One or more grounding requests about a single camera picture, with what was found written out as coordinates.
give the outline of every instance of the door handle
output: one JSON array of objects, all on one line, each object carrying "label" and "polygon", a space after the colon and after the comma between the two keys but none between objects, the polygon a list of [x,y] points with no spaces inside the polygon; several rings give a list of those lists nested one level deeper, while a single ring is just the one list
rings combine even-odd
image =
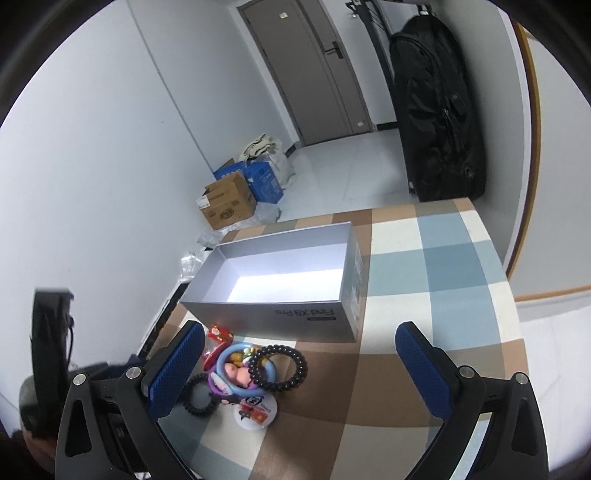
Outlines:
[{"label": "door handle", "polygon": [[339,42],[334,41],[333,43],[333,47],[329,48],[328,50],[325,50],[324,53],[326,53],[327,55],[335,52],[336,56],[340,59],[344,59],[345,57],[343,57],[343,52],[340,50],[340,45]]}]

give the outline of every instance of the black beaded bracelet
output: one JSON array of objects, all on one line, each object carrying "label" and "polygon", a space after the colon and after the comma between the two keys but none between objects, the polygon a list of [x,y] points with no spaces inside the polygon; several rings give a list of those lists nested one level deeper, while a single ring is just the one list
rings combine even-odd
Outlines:
[{"label": "black beaded bracelet", "polygon": [[[263,358],[271,355],[287,355],[295,362],[295,374],[284,382],[268,382],[261,377],[260,362]],[[252,381],[259,387],[269,392],[286,392],[292,388],[299,387],[308,374],[308,363],[298,350],[287,345],[264,346],[251,357],[248,364],[248,373]]]},{"label": "black beaded bracelet", "polygon": [[207,384],[207,376],[208,373],[204,372],[201,374],[197,374],[194,377],[191,377],[187,384],[184,386],[183,391],[181,392],[178,399],[179,401],[183,402],[185,410],[187,410],[191,415],[195,417],[209,417],[220,404],[220,399],[212,393],[209,394],[209,403],[202,408],[197,408],[195,405],[191,403],[191,393],[193,392],[193,388],[195,387],[195,385],[201,382]]}]

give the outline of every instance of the white tile floor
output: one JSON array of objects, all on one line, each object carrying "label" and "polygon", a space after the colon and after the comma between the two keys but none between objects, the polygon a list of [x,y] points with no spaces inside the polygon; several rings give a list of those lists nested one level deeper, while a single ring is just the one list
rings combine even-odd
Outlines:
[{"label": "white tile floor", "polygon": [[521,322],[521,333],[555,470],[591,447],[591,306]]},{"label": "white tile floor", "polygon": [[311,145],[292,156],[296,178],[280,220],[416,202],[408,194],[398,130]]}]

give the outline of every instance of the white plastic bag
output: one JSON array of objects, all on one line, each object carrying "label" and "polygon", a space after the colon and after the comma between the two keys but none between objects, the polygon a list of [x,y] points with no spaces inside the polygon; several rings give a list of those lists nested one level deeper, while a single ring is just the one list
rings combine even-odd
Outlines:
[{"label": "white plastic bag", "polygon": [[220,228],[219,230],[208,230],[203,232],[197,239],[197,243],[208,248],[216,248],[222,239],[232,230],[240,230],[250,226],[268,225],[275,223],[280,214],[279,207],[273,203],[259,202],[256,204],[255,213],[246,220]]},{"label": "white plastic bag", "polygon": [[239,160],[254,158],[254,161],[267,161],[282,189],[288,188],[296,174],[294,167],[283,153],[283,144],[278,138],[261,135],[250,143],[240,154]]},{"label": "white plastic bag", "polygon": [[194,279],[209,254],[210,252],[205,251],[204,246],[199,245],[196,252],[190,252],[186,257],[181,258],[181,282],[186,283]]},{"label": "white plastic bag", "polygon": [[282,189],[289,188],[296,177],[296,171],[283,153],[281,140],[272,139],[271,145],[255,161],[267,161]]}]

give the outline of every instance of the blue ring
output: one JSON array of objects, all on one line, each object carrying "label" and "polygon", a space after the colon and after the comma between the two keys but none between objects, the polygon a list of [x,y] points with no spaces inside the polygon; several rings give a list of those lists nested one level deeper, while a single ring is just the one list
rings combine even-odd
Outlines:
[{"label": "blue ring", "polygon": [[[228,378],[226,377],[226,371],[224,369],[224,364],[226,363],[226,359],[231,354],[233,354],[235,352],[242,352],[245,348],[250,348],[250,347],[252,347],[251,343],[237,343],[236,345],[230,345],[228,348],[226,348],[222,353],[220,353],[220,356],[217,358],[216,373],[221,377],[222,380],[224,380],[225,383],[228,384],[228,387],[230,387],[230,390],[232,390],[232,392],[234,392],[235,395],[238,395],[238,396],[244,397],[244,398],[262,397],[263,395],[265,395],[265,393],[267,393],[266,390],[263,390],[262,388],[255,388],[254,390],[247,390],[246,388],[237,387],[236,385],[234,385],[232,382],[230,382],[228,380]],[[267,372],[267,381],[274,382],[275,376],[277,375],[277,371],[275,370],[275,365],[273,365],[273,362],[268,361],[265,364],[265,370]]]}]

